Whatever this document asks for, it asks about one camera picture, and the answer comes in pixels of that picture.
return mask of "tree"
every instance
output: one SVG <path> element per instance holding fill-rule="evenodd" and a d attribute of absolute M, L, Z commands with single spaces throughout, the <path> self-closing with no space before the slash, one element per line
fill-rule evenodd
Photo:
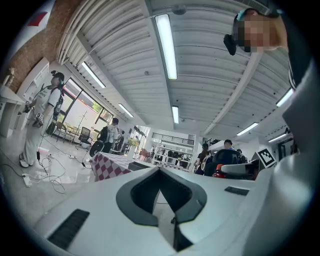
<path fill-rule="evenodd" d="M 102 109 L 102 106 L 100 106 L 98 103 L 94 102 L 92 108 L 96 111 L 96 112 L 100 112 Z"/>

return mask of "office chair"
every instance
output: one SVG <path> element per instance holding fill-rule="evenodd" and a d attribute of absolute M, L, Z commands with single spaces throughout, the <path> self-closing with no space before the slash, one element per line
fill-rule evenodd
<path fill-rule="evenodd" d="M 211 163 L 208 163 L 204 168 L 204 176 L 210 176 L 216 172 L 217 166 L 222 165 L 237 165 L 241 153 L 230 149 L 221 149 L 213 157 Z"/>
<path fill-rule="evenodd" d="M 76 149 L 81 148 L 81 149 L 87 150 L 87 148 L 83 147 L 81 143 L 91 145 L 92 138 L 90 137 L 90 130 L 88 128 L 82 127 L 81 134 L 79 136 L 79 141 L 80 141 L 80 144 L 79 146 L 75 146 Z"/>

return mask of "glass window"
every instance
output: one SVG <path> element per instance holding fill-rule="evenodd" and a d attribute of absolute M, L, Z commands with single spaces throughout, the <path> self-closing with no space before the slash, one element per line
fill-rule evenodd
<path fill-rule="evenodd" d="M 97 140 L 99 132 L 97 130 L 94 130 L 92 133 L 92 141 L 95 142 Z"/>
<path fill-rule="evenodd" d="M 100 117 L 101 117 L 102 119 L 104 119 L 108 124 L 110 124 L 113 115 L 112 115 L 109 111 L 107 111 L 107 110 L 104 109 L 104 110 L 102 111 Z"/>
<path fill-rule="evenodd" d="M 63 89 L 74 98 L 82 91 L 82 89 L 71 78 L 65 83 Z"/>
<path fill-rule="evenodd" d="M 63 103 L 61 106 L 61 111 L 67 112 L 67 109 L 69 108 L 70 104 L 74 101 L 74 98 L 70 98 L 67 94 L 64 94 L 63 97 Z"/>
<path fill-rule="evenodd" d="M 95 121 L 99 115 L 94 106 L 102 109 L 88 94 L 82 91 L 70 108 L 64 125 L 77 135 L 81 133 L 82 127 L 92 130 L 91 128 L 95 126 Z"/>
<path fill-rule="evenodd" d="M 97 131 L 101 131 L 105 126 L 107 126 L 107 123 L 101 119 L 98 119 L 98 121 L 94 125 L 94 129 L 96 129 Z"/>
<path fill-rule="evenodd" d="M 64 118 L 65 118 L 65 115 L 64 114 L 62 114 L 62 113 L 59 113 L 58 114 L 58 117 L 57 117 L 57 122 L 63 122 L 63 120 L 64 120 Z"/>

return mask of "railing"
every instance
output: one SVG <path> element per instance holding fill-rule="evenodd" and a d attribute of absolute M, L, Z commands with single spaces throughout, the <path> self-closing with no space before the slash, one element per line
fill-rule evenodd
<path fill-rule="evenodd" d="M 210 147 L 211 145 L 214 145 L 214 144 L 218 143 L 219 141 L 220 141 L 220 139 L 211 138 L 211 139 L 207 140 L 205 143 L 207 143 Z"/>
<path fill-rule="evenodd" d="M 163 135 L 163 134 L 155 133 L 155 132 L 152 134 L 152 138 L 159 139 L 162 141 L 167 141 L 167 142 L 173 142 L 173 143 L 183 143 L 183 144 L 188 144 L 188 145 L 195 144 L 195 141 L 192 139 L 173 137 L 173 136 Z"/>

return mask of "fluorescent light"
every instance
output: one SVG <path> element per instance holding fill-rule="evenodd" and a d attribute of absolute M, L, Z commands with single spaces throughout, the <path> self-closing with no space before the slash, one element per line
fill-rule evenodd
<path fill-rule="evenodd" d="M 256 122 L 254 122 L 253 124 L 251 124 L 248 128 L 244 129 L 243 131 L 239 132 L 237 134 L 237 136 L 240 136 L 242 134 L 245 134 L 246 132 L 250 131 L 252 128 L 256 127 L 258 124 Z"/>
<path fill-rule="evenodd" d="M 169 79 L 177 79 L 176 56 L 168 14 L 155 17 Z"/>
<path fill-rule="evenodd" d="M 121 103 L 118 104 L 130 117 L 134 117 Z"/>
<path fill-rule="evenodd" d="M 279 137 L 276 137 L 276 138 L 273 138 L 273 139 L 269 140 L 268 142 L 274 142 L 274 141 L 276 141 L 277 139 L 280 139 L 280 138 L 282 138 L 282 137 L 284 137 L 284 136 L 286 136 L 286 134 L 282 134 L 282 135 L 280 135 Z"/>
<path fill-rule="evenodd" d="M 173 120 L 176 124 L 179 124 L 179 108 L 178 106 L 172 106 Z"/>
<path fill-rule="evenodd" d="M 287 101 L 287 99 L 290 98 L 290 96 L 294 93 L 292 89 L 288 90 L 285 95 L 276 103 L 277 107 L 280 107 L 283 103 Z"/>
<path fill-rule="evenodd" d="M 92 78 L 102 87 L 105 88 L 106 86 L 100 81 L 100 79 L 96 76 L 96 74 L 91 70 L 91 68 L 87 65 L 87 63 L 82 62 L 82 66 L 85 70 L 92 76 Z"/>

